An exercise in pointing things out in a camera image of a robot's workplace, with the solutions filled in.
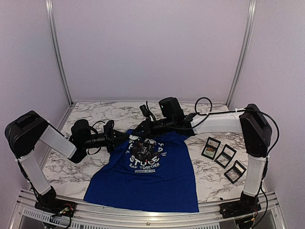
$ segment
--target small black frame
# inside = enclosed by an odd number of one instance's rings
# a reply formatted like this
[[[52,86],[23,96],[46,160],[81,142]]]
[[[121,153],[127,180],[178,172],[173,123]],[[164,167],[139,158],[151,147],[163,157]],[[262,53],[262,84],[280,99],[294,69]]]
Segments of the small black frame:
[[[240,170],[236,167],[236,164],[238,164],[238,166],[240,166],[244,171],[240,171]],[[228,173],[229,173],[231,170],[234,170],[234,172],[237,173],[237,174],[239,175],[239,177],[238,177],[237,179],[232,180],[232,179],[229,177]],[[242,163],[240,163],[239,161],[236,160],[236,161],[234,162],[234,165],[233,165],[228,171],[226,171],[226,172],[224,173],[224,176],[225,176],[226,178],[228,178],[228,180],[229,180],[232,184],[234,184],[239,178],[241,178],[241,177],[243,176],[243,174],[245,173],[246,170],[247,170],[247,169],[242,165]]]
[[[212,137],[208,137],[208,140],[206,141],[206,144],[203,148],[203,151],[202,151],[201,155],[204,156],[204,157],[207,157],[208,159],[214,160],[220,144],[221,144],[221,141],[218,141],[218,140],[216,140]],[[209,156],[209,155],[204,153],[207,148],[211,148],[211,149],[214,150],[215,153],[213,154],[213,156]]]
[[[228,155],[227,153],[225,153],[224,150],[225,150],[226,148],[228,148],[228,149],[230,149],[231,151],[234,152],[233,156],[230,156],[230,155]],[[226,167],[228,166],[228,164],[232,161],[232,159],[233,159],[233,157],[235,156],[235,154],[236,154],[236,150],[233,149],[232,147],[230,147],[228,144],[225,144],[223,150],[222,150],[221,153],[220,153],[220,155],[218,155],[218,157],[215,159],[215,162],[216,162],[217,164],[219,164],[222,168],[226,168]],[[227,164],[224,165],[224,164],[222,164],[220,161],[218,161],[218,158],[219,158],[220,156],[224,156],[226,159],[228,159]]]

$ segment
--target picture frame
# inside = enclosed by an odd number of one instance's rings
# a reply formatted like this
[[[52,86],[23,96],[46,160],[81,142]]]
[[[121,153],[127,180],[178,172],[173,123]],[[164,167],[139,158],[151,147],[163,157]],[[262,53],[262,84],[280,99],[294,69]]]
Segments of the picture frame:
[[[219,164],[222,168],[226,168],[232,161],[236,152],[237,151],[235,149],[230,147],[228,144],[225,144],[223,150],[215,159],[215,162]]]
[[[220,144],[221,141],[208,137],[201,155],[207,157],[208,159],[214,160]]]
[[[238,160],[234,162],[234,165],[224,173],[224,176],[228,178],[228,180],[234,184],[241,178],[246,172],[246,168],[240,163]]]

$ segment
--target robotic arm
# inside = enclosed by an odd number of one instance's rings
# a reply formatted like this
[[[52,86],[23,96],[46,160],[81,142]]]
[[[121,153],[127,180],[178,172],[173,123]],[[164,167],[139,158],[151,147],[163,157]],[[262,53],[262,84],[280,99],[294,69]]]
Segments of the robotic arm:
[[[135,128],[133,135],[154,137],[170,131],[188,136],[214,132],[243,134],[249,158],[244,190],[239,201],[222,204],[220,213],[224,218],[229,218],[252,213],[254,208],[260,210],[257,195],[266,174],[272,129],[265,117],[258,113],[258,107],[249,104],[244,110],[210,113],[206,117],[197,113],[184,115],[176,98],[165,98],[159,105],[165,118],[156,120],[149,109],[142,105],[140,109],[146,119]],[[129,134],[116,131],[113,127],[114,121],[110,120],[104,125],[103,133],[98,133],[87,120],[78,120],[71,128],[72,135],[68,140],[34,111],[22,115],[6,127],[5,136],[10,148],[36,193],[36,208],[58,213],[69,205],[73,214],[75,203],[56,198],[55,190],[35,159],[35,145],[43,142],[70,161],[79,163],[87,156],[86,150],[89,148],[107,147],[107,151],[111,152],[129,139]]]

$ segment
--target wire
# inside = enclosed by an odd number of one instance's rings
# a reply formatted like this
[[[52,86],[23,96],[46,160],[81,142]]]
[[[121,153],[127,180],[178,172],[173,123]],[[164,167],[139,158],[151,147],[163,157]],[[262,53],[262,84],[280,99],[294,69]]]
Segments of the wire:
[[[101,147],[98,148],[98,150],[96,152],[94,152],[93,154],[89,154],[89,150],[87,150],[87,155],[95,155],[97,154],[98,152],[100,152],[101,150]]]
[[[259,221],[258,221],[257,223],[255,223],[255,224],[253,225],[252,228],[255,228],[255,227],[263,220],[263,218],[265,217],[265,215],[267,214],[267,211],[268,211],[268,197],[267,197],[266,193],[264,192],[262,186],[261,186],[260,190],[262,191],[263,195],[264,195],[265,198],[266,198],[266,210],[265,210],[263,216],[259,219]]]
[[[71,223],[72,223],[72,217],[71,217],[71,215],[69,214],[69,212],[66,212],[66,214],[69,216],[69,224],[68,224],[68,226],[66,226],[64,229],[68,229],[68,228],[71,226]]]
[[[105,124],[105,122],[104,121],[102,121],[102,120],[100,120],[100,121],[97,121],[95,124],[93,124],[93,126],[92,127],[94,127],[96,124],[98,124],[98,123],[104,123]]]
[[[209,101],[209,103],[210,103],[210,112],[211,112],[212,109],[213,109],[213,103],[212,103],[212,101],[211,101],[208,97],[200,97],[200,98],[197,99],[197,101],[195,102],[195,108],[194,108],[194,109],[195,109],[196,114],[197,114],[197,115],[200,115],[200,116],[205,116],[206,114],[200,114],[200,112],[197,111],[197,105],[198,105],[199,101],[202,100],[202,99],[206,99],[207,101]]]
[[[96,123],[94,123],[93,126],[92,126],[92,128],[93,128],[96,124],[98,124],[98,123],[104,123],[104,124],[105,124],[104,121],[100,120],[100,121],[97,121]],[[89,150],[87,150],[87,155],[95,155],[95,154],[97,154],[98,152],[100,152],[100,150],[101,150],[101,147],[99,147],[98,150],[95,151],[93,154],[89,154]]]

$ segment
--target white marble surface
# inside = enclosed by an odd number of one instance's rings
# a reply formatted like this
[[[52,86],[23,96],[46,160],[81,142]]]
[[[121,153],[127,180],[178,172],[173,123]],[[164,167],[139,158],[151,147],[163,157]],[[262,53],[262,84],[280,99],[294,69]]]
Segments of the white marble surface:
[[[135,128],[144,120],[139,106],[140,102],[117,102],[117,103],[77,103],[74,107],[62,132],[69,136],[71,127],[78,119],[85,118],[93,125],[99,120],[115,121],[115,129],[126,131]],[[185,114],[193,112],[193,104],[181,104]],[[150,103],[151,111],[157,118],[161,118],[161,111],[157,103]],[[208,111],[208,105],[198,106],[201,112]],[[225,105],[215,105],[213,111],[226,111]],[[102,130],[103,123],[95,126],[98,131]],[[217,155],[225,144],[230,145],[237,153],[226,169],[214,161],[201,156],[208,137],[221,141]],[[234,185],[224,176],[235,160],[239,160],[247,166],[247,154],[245,153],[243,137],[234,133],[202,134],[188,138],[186,144],[192,160],[198,202],[207,202],[223,199],[237,198],[240,196],[245,182],[246,173]],[[91,177],[108,163],[109,154],[102,149],[98,154],[87,156],[80,164],[73,164],[60,154],[52,152],[43,169],[44,174],[59,195],[83,199]]]

